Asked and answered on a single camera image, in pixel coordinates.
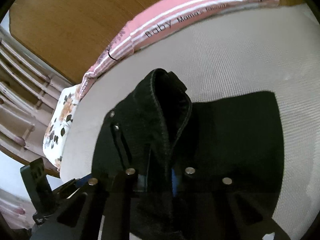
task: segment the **gray fabric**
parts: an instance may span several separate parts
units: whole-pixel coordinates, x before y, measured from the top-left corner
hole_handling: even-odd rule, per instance
[[[300,239],[320,209],[319,25],[295,7],[242,11],[193,24],[120,62],[79,105],[63,153],[63,181],[91,172],[105,114],[155,68],[174,71],[192,102],[275,92],[285,167],[273,218]]]

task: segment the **pink blanket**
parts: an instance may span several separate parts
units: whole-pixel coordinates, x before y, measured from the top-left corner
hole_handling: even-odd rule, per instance
[[[279,0],[161,0],[122,28],[84,74],[80,97],[116,62],[181,28],[212,15],[257,7],[275,7]]]

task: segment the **metal rivet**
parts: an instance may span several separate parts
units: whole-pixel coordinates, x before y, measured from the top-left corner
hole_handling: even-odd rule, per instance
[[[136,170],[134,168],[128,168],[126,171],[125,171],[126,174],[128,175],[133,175],[136,173]]]
[[[89,185],[93,186],[98,183],[98,180],[96,178],[91,178],[88,180]]]
[[[222,179],[223,184],[230,185],[232,184],[232,179],[226,177]]]
[[[196,170],[192,167],[187,167],[185,169],[186,174],[194,174],[196,172]]]

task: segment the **metal pin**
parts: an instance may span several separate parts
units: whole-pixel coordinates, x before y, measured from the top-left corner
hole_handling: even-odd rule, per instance
[[[196,170],[192,167],[187,167],[185,169],[186,174],[194,174],[196,172]]]
[[[128,175],[133,175],[136,173],[136,170],[134,168],[128,168],[126,171],[125,171],[126,174]]]
[[[226,178],[222,179],[222,182],[223,182],[223,184],[231,185],[232,184],[232,179],[226,177]]]
[[[93,186],[98,183],[98,180],[96,178],[91,178],[88,180],[89,185]]]

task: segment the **folded black cloth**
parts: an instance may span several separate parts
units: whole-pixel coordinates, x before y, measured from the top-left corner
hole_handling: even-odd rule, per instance
[[[203,239],[207,226],[214,239],[239,239],[249,227],[266,225],[286,239],[271,219],[284,169],[274,93],[192,104],[185,91],[174,73],[153,70],[104,119],[92,174],[139,172],[131,232],[141,239]],[[196,169],[191,182],[187,167]],[[190,189],[198,195],[190,197]],[[205,217],[208,223],[199,222]]]

